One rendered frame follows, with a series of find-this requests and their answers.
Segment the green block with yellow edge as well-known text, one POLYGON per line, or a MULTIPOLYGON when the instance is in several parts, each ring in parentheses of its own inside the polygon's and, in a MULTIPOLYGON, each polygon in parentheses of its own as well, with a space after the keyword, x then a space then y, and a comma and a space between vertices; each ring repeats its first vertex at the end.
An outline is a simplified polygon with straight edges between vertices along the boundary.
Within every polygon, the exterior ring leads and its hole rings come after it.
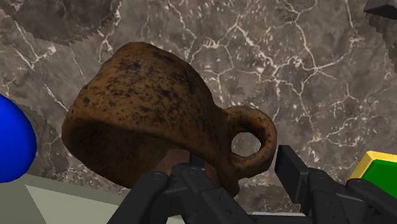
POLYGON ((367 151, 349 178, 365 179, 397 199, 397 155, 367 151))

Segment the brown speckled ceramic mug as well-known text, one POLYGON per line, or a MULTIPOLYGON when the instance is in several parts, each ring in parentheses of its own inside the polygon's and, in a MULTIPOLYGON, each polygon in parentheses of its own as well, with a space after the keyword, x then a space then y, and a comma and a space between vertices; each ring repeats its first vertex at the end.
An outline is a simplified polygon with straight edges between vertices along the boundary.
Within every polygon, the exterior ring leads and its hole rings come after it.
POLYGON ((80 90, 62 125, 62 141, 91 171, 125 188, 144 172, 166 171, 194 154, 237 195, 240 179, 270 167, 277 131, 259 109, 218 107, 183 59, 131 42, 80 90))

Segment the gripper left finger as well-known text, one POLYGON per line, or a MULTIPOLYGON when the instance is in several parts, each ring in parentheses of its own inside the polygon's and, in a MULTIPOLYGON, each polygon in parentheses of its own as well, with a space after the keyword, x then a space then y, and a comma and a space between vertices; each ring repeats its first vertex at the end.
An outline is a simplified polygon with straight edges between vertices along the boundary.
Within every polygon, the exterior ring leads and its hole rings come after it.
POLYGON ((206 176, 204 161, 191 154, 168 176, 145 172, 107 224, 166 224, 180 215, 186 224, 253 224, 253 220, 222 187, 206 176))

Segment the blue round object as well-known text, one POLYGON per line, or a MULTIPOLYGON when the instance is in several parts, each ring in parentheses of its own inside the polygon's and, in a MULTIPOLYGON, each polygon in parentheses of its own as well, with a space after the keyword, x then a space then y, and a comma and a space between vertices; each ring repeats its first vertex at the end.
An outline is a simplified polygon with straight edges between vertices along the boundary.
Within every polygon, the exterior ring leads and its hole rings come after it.
POLYGON ((36 135, 30 121, 14 102, 0 94, 0 183, 23 176, 36 152, 36 135))

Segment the dark grey angular object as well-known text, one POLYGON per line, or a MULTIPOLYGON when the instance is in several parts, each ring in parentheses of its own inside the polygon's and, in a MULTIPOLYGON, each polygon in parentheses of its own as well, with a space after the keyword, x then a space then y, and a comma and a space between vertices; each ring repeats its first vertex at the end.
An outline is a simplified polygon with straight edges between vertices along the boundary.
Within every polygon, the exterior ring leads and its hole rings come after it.
POLYGON ((397 20, 397 0, 368 0, 364 12, 397 20))

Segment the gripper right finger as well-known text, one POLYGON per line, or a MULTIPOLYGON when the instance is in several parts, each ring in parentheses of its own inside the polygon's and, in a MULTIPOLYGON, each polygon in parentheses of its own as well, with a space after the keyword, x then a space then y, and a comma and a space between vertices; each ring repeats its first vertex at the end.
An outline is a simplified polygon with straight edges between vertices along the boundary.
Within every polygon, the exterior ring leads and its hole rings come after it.
POLYGON ((397 199, 364 179, 340 184, 325 171, 307 167, 288 145, 278 147, 274 170, 312 224, 397 224, 397 199))

